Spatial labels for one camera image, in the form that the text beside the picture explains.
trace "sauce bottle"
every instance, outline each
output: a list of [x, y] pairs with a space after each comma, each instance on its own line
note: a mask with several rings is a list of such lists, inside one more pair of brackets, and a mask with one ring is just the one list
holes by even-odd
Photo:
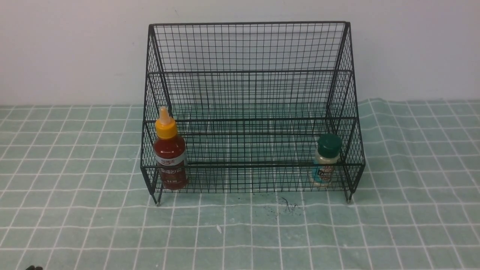
[[160, 108], [160, 117], [155, 122], [158, 139], [153, 144], [155, 158], [160, 166], [160, 179], [167, 189], [181, 189], [188, 184], [183, 166], [187, 165], [185, 140], [177, 134], [177, 124], [165, 106]]
[[332, 174], [335, 164], [340, 159], [340, 149], [342, 148], [342, 139], [335, 134], [324, 134], [318, 139], [318, 148], [315, 151], [310, 181], [317, 187], [328, 187], [332, 180]]

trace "red sauce bottle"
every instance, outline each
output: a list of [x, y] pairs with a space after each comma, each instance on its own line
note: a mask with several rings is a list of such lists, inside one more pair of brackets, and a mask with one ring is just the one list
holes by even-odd
[[185, 140], [177, 134], [177, 124], [165, 106], [160, 108], [155, 129], [158, 139], [153, 148], [163, 187], [172, 190], [184, 188], [188, 184], [186, 170], [182, 168], [187, 165]]

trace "green checkered tablecloth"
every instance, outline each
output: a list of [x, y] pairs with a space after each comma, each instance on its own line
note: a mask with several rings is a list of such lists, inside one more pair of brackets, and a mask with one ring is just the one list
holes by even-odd
[[480, 268], [480, 100], [360, 102], [367, 167], [350, 205], [167, 193], [156, 207], [142, 110], [0, 107], [1, 269]]

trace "black object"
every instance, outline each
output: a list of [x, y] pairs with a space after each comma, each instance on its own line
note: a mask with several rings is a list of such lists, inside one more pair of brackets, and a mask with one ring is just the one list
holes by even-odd
[[179, 192], [319, 190], [325, 133], [343, 146], [323, 190], [350, 201], [365, 168], [349, 22], [149, 25], [140, 169], [155, 202], [169, 191], [152, 147], [160, 106], [187, 144]]

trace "white wall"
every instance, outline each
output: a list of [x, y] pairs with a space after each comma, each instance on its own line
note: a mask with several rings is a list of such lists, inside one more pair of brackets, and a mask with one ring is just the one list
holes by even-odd
[[480, 0], [3, 0], [0, 104], [142, 103], [147, 26], [352, 22], [359, 99], [480, 98]]

